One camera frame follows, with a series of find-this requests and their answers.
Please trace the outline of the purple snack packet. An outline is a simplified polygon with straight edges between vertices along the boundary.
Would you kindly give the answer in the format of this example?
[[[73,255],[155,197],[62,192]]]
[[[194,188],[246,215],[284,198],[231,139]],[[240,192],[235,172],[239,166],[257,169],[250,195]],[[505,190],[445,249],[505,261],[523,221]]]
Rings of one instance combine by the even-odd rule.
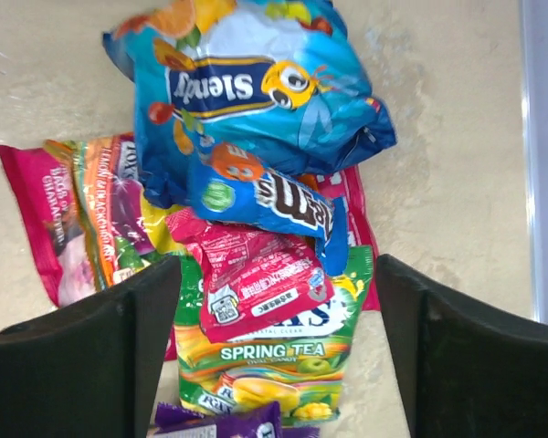
[[[249,412],[220,415],[206,415],[160,403],[154,426],[155,430],[149,437],[319,438],[321,433],[313,426],[284,427],[277,401]]]

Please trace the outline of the pink raspberry candy bag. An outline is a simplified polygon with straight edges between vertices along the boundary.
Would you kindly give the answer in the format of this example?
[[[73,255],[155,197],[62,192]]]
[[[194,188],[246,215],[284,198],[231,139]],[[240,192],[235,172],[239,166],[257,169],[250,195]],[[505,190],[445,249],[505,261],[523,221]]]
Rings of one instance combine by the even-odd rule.
[[[159,208],[144,197],[131,132],[90,141],[46,140],[43,148],[69,166],[98,290],[166,255],[188,254],[165,222],[182,207]]]

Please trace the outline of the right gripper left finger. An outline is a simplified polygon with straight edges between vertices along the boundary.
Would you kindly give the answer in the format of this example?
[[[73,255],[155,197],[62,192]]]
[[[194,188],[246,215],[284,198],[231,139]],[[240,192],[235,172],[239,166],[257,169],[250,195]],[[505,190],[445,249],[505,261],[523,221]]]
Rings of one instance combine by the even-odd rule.
[[[0,437],[147,434],[181,286],[167,256],[0,331]]]

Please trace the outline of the blue snack bag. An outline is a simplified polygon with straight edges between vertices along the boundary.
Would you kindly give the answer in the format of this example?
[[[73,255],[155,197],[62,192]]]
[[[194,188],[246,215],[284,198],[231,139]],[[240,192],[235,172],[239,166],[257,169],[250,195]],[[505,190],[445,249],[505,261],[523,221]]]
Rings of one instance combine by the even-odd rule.
[[[135,87],[147,200],[183,204],[195,150],[228,141],[288,175],[328,174],[396,143],[329,1],[174,1],[102,36]]]

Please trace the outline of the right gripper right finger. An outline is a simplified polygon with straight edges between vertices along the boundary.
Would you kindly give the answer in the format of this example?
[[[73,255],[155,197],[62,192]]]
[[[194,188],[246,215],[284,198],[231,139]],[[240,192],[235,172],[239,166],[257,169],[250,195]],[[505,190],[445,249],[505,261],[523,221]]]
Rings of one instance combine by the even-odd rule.
[[[391,255],[376,287],[413,437],[548,437],[548,326]]]

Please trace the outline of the green Fox's candy bag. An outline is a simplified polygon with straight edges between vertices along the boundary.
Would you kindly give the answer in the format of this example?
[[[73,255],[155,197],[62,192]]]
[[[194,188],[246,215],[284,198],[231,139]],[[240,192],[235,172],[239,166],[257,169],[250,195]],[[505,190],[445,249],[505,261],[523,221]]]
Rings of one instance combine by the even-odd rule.
[[[277,401],[284,422],[323,422],[339,414],[343,375],[374,273],[374,250],[351,248],[332,299],[313,310],[228,342],[201,330],[202,274],[192,258],[183,272],[174,317],[178,397],[207,414],[249,411]]]

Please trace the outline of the blue m&m's packet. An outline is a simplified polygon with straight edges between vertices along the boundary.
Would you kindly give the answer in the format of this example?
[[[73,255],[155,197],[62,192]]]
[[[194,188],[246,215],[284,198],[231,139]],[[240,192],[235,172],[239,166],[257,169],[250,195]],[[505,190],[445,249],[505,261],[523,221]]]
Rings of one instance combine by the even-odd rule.
[[[347,266],[344,199],[323,196],[233,143],[222,141],[192,155],[187,190],[202,219],[310,237],[327,275],[338,276]]]

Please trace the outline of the red small candy packet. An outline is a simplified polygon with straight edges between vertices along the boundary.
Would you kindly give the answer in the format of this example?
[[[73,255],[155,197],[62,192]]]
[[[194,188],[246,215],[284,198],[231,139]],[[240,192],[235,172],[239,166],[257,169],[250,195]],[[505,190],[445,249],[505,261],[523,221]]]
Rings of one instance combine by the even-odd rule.
[[[277,325],[334,295],[314,251],[295,235],[209,222],[190,208],[165,222],[200,265],[200,325],[214,343]]]

